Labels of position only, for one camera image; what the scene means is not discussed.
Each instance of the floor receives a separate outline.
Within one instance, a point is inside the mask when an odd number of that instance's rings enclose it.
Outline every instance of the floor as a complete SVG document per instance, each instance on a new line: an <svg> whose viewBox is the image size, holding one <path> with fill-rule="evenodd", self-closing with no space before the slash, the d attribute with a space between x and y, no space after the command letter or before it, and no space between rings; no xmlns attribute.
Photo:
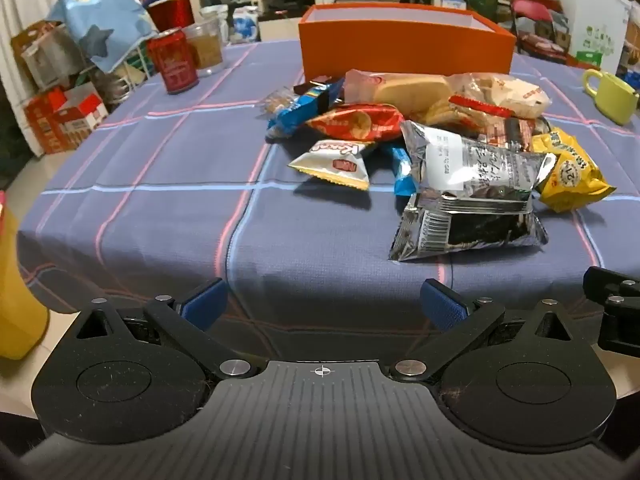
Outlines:
<svg viewBox="0 0 640 480"><path fill-rule="evenodd" d="M22 170L7 192L8 208L19 219L44 189L47 181L64 163L69 153L33 159ZM40 343L21 361L0 358L0 412L35 418L31 405L31 385L75 315L50 313L49 326ZM640 359L594 346L594 350L614 380L618 397L640 391Z"/></svg>
<svg viewBox="0 0 640 480"><path fill-rule="evenodd" d="M33 201L69 155L46 155L27 163L9 187L6 197L7 207L18 220L27 214ZM31 384L75 317L73 314L51 312L44 337L24 359L0 358L0 411L35 418L31 406Z"/></svg>

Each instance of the yellow bin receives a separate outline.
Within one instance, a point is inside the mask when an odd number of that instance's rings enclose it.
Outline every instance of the yellow bin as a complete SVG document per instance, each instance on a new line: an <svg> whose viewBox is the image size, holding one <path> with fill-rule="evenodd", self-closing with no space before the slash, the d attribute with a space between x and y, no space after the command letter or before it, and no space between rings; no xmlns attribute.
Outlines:
<svg viewBox="0 0 640 480"><path fill-rule="evenodd" d="M0 233L0 356L9 359L22 359L42 338L49 320L49 311L33 297L18 271L17 232L18 221L5 208Z"/></svg>

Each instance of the plaid tablecloth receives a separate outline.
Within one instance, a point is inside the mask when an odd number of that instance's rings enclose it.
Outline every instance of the plaid tablecloth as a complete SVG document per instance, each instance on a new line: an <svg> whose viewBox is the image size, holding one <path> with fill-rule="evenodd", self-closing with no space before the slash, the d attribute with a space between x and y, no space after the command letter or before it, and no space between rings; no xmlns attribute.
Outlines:
<svg viewBox="0 0 640 480"><path fill-rule="evenodd" d="M232 47L228 61L177 96L153 78L49 182L18 234L22 276L44 305L72 312L101 296L136 305L221 276L230 301L212 331L222 342L265 356L326 346L330 359L351 336L400 355L433 333L418 304L425 278L511 308L556 298L593 339L586 268L640 276L640 121L620 128L603 117L579 70L514 56L511 73L542 86L548 119L578 138L617 192L562 215L540 206L550 236L541 249L398 263L387 255L401 205L381 153L367 159L371 188L361 192L287 167L314 142L310 132L264 140L255 104L302 80L299 43Z"/></svg>

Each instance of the blue gripper pad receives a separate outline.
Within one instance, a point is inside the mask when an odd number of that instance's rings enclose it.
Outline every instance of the blue gripper pad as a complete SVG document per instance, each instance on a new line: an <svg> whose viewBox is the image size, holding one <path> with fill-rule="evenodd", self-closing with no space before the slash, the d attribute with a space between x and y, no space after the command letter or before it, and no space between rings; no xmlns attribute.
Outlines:
<svg viewBox="0 0 640 480"><path fill-rule="evenodd" d="M453 290L434 279L425 280L420 288L423 314L441 332L455 327L469 315L469 306Z"/></svg>
<svg viewBox="0 0 640 480"><path fill-rule="evenodd" d="M181 303L180 315L206 332L224 313L227 295L228 288L224 280L209 282Z"/></svg>

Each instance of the brown liquid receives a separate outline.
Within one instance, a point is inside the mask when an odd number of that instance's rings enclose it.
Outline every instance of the brown liquid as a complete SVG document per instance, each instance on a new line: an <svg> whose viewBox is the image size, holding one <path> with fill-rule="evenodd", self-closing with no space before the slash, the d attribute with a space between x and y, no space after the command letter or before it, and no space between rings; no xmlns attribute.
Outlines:
<svg viewBox="0 0 640 480"><path fill-rule="evenodd" d="M222 63L222 49L217 36L187 38L193 61L198 70Z"/></svg>

